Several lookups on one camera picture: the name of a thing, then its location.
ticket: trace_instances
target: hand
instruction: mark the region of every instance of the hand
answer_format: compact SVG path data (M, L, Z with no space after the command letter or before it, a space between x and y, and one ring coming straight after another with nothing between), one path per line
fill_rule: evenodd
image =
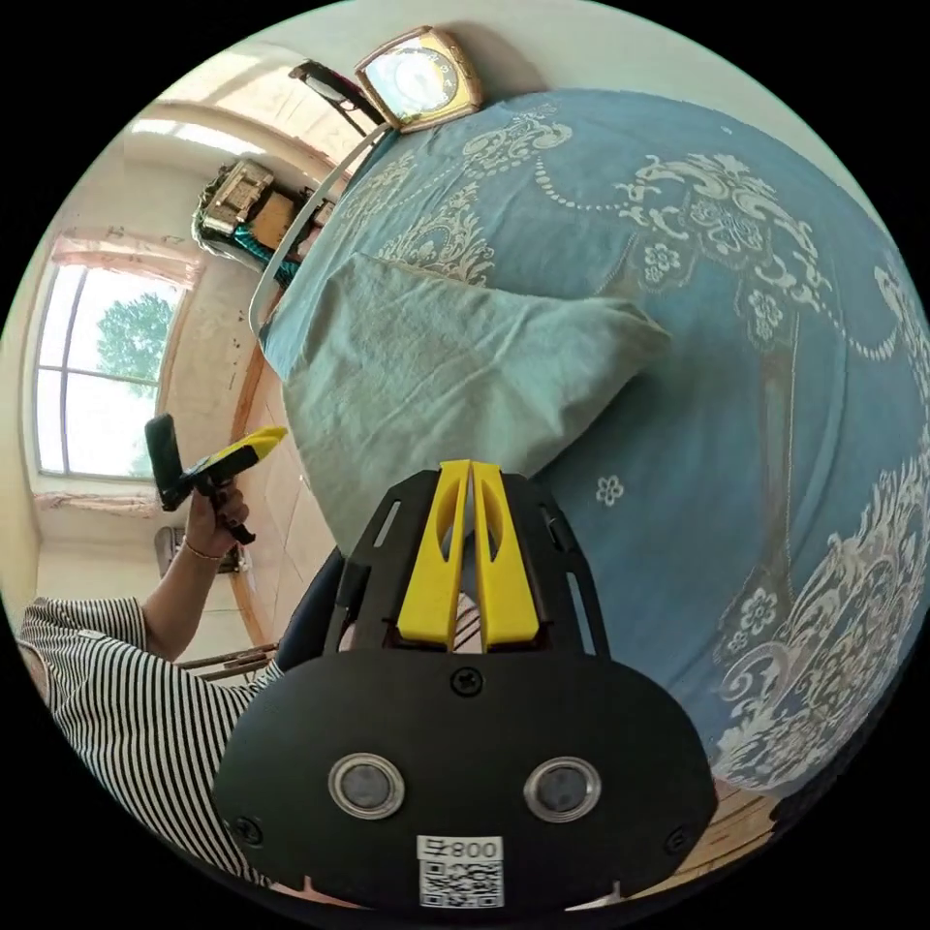
M191 512L187 517L187 541L190 545L211 558L221 559L235 545L233 534L222 525L220 518L231 526L241 525L249 516L249 509L242 500L242 492L234 483L219 491L220 507L213 511L210 499L198 490L191 496Z

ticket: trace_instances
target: curtain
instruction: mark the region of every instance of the curtain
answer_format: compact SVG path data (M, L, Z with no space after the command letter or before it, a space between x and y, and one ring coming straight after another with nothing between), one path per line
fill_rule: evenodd
M113 516L134 516L150 520L161 511L155 494L114 495L77 494L68 491L33 495L40 511L59 511L73 508L77 511L109 513Z
M121 226L67 229L55 241L51 260L136 274L188 291L203 269L202 253L189 239L126 232Z

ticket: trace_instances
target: tree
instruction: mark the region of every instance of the tree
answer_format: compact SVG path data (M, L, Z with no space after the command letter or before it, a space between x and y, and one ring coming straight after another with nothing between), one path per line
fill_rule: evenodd
M98 324L100 370L118 378L158 381L173 314L171 305L157 294L113 303ZM136 397L149 392L144 385L129 383L128 388Z
M148 457L148 446L143 442L136 446L136 457L129 466L130 478L151 478L152 460Z

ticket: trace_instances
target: label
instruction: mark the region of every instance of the label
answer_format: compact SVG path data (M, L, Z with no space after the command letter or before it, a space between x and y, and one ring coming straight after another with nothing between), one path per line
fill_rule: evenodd
M423 907L504 907L502 837L418 836L417 859Z

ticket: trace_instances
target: black device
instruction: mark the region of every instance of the black device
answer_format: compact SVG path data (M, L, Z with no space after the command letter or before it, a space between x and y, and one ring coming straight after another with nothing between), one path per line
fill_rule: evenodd
M378 108L365 97L360 87L319 61L308 58L292 68L289 77L302 81L334 109L339 110L340 115L351 123L361 136L367 134L352 118L353 112L364 113L376 126L384 122Z
M484 651L462 655L469 481ZM532 482L457 462L391 488L323 622L321 654L256 695L214 783L236 843L274 881L494 924L658 884L710 824L694 726L611 660L584 555Z
M152 462L155 488L165 511L176 511L196 488L219 506L219 493L236 475L257 465L287 435L284 427L269 426L249 434L225 449L202 458L185 471L177 447L171 414L161 414L145 425L145 443ZM243 545L255 541L254 534L239 524L229 527L232 537Z

